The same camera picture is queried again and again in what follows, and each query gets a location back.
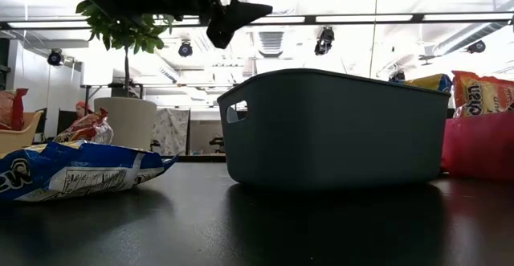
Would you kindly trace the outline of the dark blue plastic bin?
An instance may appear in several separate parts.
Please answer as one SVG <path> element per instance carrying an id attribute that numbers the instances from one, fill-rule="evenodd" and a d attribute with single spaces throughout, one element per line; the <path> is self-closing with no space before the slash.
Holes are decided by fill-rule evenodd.
<path id="1" fill-rule="evenodd" d="M 427 182 L 449 94 L 309 68 L 253 76 L 218 98 L 230 177 L 277 190 Z"/>

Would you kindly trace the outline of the blue soy sauce ramen pack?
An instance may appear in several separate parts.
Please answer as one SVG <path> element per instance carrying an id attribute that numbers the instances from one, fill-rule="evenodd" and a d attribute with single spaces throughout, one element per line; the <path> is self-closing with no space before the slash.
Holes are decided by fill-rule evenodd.
<path id="1" fill-rule="evenodd" d="M 451 92 L 453 86 L 450 77 L 446 74 L 436 74 L 414 80 L 405 80 L 403 83 L 410 86 L 448 93 Z"/>
<path id="2" fill-rule="evenodd" d="M 38 203 L 129 190 L 177 157 L 90 141 L 49 142 L 0 157 L 0 201 Z"/>

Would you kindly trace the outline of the yellow plastic bin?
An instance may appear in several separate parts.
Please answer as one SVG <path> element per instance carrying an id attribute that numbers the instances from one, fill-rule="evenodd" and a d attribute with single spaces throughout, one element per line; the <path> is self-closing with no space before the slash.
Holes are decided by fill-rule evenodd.
<path id="1" fill-rule="evenodd" d="M 0 156 L 30 146 L 43 111 L 24 113 L 26 121 L 21 131 L 0 129 Z"/>

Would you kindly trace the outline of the orange chicken ramen pack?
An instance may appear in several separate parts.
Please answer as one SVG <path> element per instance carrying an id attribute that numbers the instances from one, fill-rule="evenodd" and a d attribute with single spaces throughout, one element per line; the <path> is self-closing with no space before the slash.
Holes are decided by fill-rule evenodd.
<path id="1" fill-rule="evenodd" d="M 514 81 L 453 71 L 454 117 L 514 111 Z"/>

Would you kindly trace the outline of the red plastic bin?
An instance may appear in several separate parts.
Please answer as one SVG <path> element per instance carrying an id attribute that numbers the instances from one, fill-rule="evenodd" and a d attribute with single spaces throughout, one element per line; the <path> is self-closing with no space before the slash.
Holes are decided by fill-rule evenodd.
<path id="1" fill-rule="evenodd" d="M 514 182 L 514 112 L 446 120 L 441 171 Z"/>

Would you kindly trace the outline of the long ceiling light panel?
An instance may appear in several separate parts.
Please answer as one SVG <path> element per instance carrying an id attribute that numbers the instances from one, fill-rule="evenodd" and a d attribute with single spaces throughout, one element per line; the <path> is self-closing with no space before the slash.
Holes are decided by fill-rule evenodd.
<path id="1" fill-rule="evenodd" d="M 291 23 L 303 23 L 305 21 L 304 16 L 266 16 L 259 18 L 251 23 L 256 24 L 291 24 Z"/>
<path id="2" fill-rule="evenodd" d="M 411 14 L 387 14 L 387 15 L 348 15 L 348 16 L 317 16 L 318 23 L 375 23 L 375 22 L 395 22 L 410 21 Z"/>
<path id="3" fill-rule="evenodd" d="M 35 22 L 6 22 L 10 28 L 20 30 L 52 30 L 52 29 L 77 29 L 84 30 L 90 26 L 86 21 L 35 21 Z"/>
<path id="4" fill-rule="evenodd" d="M 474 14 L 426 14 L 423 18 L 424 21 L 441 21 L 449 23 L 453 21 L 464 21 L 470 23 L 471 21 L 480 22 L 502 22 L 510 20 L 514 14 L 512 12 L 504 13 L 474 13 Z"/>

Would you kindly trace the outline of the ceiling air vent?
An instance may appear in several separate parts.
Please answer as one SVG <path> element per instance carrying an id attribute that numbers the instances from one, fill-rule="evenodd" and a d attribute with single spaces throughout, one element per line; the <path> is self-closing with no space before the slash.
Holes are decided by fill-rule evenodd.
<path id="1" fill-rule="evenodd" d="M 263 58 L 279 58 L 283 54 L 284 33 L 282 31 L 261 31 L 258 36 L 258 52 Z"/>

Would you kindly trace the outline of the grey patterned cloth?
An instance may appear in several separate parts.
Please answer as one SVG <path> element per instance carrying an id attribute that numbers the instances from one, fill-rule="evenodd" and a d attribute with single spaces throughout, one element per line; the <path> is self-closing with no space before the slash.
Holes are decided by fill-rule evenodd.
<path id="1" fill-rule="evenodd" d="M 152 151 L 161 156 L 186 154 L 190 111 L 158 109 L 152 132 Z"/>

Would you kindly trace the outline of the green potted plant white pot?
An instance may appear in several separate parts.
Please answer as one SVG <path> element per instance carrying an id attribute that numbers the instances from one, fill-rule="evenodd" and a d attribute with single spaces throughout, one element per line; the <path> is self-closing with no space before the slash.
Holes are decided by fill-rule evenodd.
<path id="1" fill-rule="evenodd" d="M 131 95 L 129 54 L 141 51 L 153 53 L 164 47 L 160 35 L 171 30 L 172 21 L 166 27 L 158 26 L 151 14 L 144 14 L 136 24 L 124 17 L 111 17 L 100 9 L 95 0 L 82 0 L 75 12 L 86 18 L 90 26 L 90 38 L 102 42 L 106 51 L 124 52 L 124 79 L 120 96 L 101 97 L 94 101 L 108 112 L 108 123 L 113 130 L 112 143 L 124 147 L 149 150 L 157 105 Z"/>

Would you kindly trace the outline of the person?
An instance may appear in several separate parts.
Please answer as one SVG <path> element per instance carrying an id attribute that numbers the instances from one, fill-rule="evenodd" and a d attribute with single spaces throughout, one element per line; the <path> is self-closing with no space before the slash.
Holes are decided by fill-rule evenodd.
<path id="1" fill-rule="evenodd" d="M 77 119 L 81 119 L 88 114 L 93 113 L 92 107 L 90 104 L 86 104 L 84 100 L 78 101 L 75 105 L 75 113 Z"/>

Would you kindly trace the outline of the black background monitors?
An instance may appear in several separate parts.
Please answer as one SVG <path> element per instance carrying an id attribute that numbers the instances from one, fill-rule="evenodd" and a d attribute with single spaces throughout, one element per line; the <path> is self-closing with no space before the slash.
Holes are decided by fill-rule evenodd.
<path id="1" fill-rule="evenodd" d="M 41 108 L 43 112 L 39 118 L 35 134 L 40 140 L 48 140 L 56 137 L 65 129 L 69 128 L 76 120 L 77 116 L 75 111 L 66 111 L 59 109 L 58 114 L 54 116 L 51 114 L 47 117 L 47 108 Z"/>

